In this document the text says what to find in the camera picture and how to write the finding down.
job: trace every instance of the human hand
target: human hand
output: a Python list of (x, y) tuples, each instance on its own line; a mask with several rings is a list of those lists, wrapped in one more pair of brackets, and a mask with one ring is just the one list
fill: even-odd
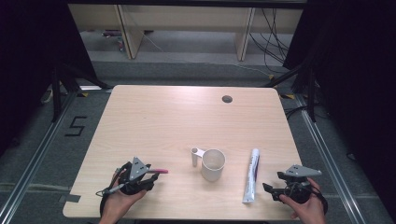
[[(119, 185), (119, 179), (114, 183), (113, 188)], [(110, 194), (106, 200), (103, 214), (99, 224), (114, 224), (120, 220), (131, 206), (136, 203), (139, 199), (143, 198), (147, 191), (141, 190), (134, 195), (126, 195), (119, 189)]]
[[(308, 181), (311, 183), (313, 191), (318, 192), (320, 190), (320, 186), (313, 179), (308, 177)], [(311, 193), (306, 203), (297, 203), (284, 194), (279, 195), (279, 199), (294, 210), (291, 214), (291, 218), (299, 217), (304, 224), (326, 223), (323, 204), (317, 195)]]

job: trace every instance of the toothpaste tube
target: toothpaste tube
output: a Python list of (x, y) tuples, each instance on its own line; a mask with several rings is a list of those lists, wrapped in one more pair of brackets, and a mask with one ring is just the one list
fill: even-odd
[(247, 185), (245, 188), (245, 195), (242, 203), (254, 202), (254, 194), (256, 193), (257, 168), (259, 167), (259, 157), (260, 151), (257, 148), (254, 148), (251, 151), (250, 165), (248, 167), (247, 173)]

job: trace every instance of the wooden table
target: wooden table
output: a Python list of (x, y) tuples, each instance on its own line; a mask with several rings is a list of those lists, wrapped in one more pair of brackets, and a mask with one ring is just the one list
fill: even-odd
[[(222, 97), (233, 98), (224, 103)], [(191, 149), (218, 148), (226, 155), (220, 180), (207, 182)], [(253, 148), (261, 151), (256, 201), (243, 204)], [(187, 86), (117, 86), (71, 190), (67, 217), (99, 217), (95, 192), (109, 185), (117, 167), (136, 156), (165, 168), (154, 189), (125, 217), (136, 219), (290, 219), (291, 209), (272, 200), (262, 182), (284, 188), (277, 171), (301, 164), (274, 89)]]

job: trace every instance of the aluminum rail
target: aluminum rail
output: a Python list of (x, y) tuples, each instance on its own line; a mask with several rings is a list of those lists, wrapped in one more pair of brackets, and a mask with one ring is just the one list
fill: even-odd
[[(296, 95), (297, 105), (303, 106), (305, 105), (305, 101), (302, 95)], [(312, 119), (309, 117), (307, 111), (303, 110), (303, 118), (306, 126), (308, 127), (309, 132), (311, 132), (312, 137), (317, 145), (320, 156), (322, 157), (328, 171), (329, 175), (334, 183), (334, 186), (341, 198), (341, 201), (346, 208), (346, 212), (349, 215), (349, 218), (352, 223), (362, 224), (367, 223), (364, 219), (361, 209), (359, 208), (358, 203), (353, 197), (344, 177), (341, 174), (341, 171), (338, 169), (338, 166), (332, 157), (332, 153), (328, 149), (326, 142), (324, 141), (318, 126)]]
[(0, 220), (2, 224), (8, 224), (17, 211), (17, 208), (20, 205), (26, 190), (29, 188), (30, 183), (35, 177), (35, 173), (37, 173), (38, 168), (40, 167), (41, 162), (44, 160), (44, 157), (50, 147), (52, 140), (54, 139), (55, 134), (59, 130), (59, 127), (64, 120), (64, 115), (67, 112), (67, 109), (73, 103), (74, 99), (76, 99), (76, 97), (76, 92), (68, 93), (63, 103), (64, 110), (61, 112), (59, 118), (52, 122), (49, 126), (49, 129), (47, 130), (32, 159), (30, 159), (29, 164), (25, 168), (20, 180), (11, 191), (6, 203), (3, 204), (0, 212)]

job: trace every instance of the white mug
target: white mug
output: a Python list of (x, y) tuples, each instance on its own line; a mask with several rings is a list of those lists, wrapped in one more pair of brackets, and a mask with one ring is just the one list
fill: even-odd
[(204, 151), (200, 148), (191, 150), (192, 166), (197, 166), (198, 157), (202, 158), (201, 174), (208, 181), (216, 181), (221, 177), (225, 165), (225, 155), (218, 149)]

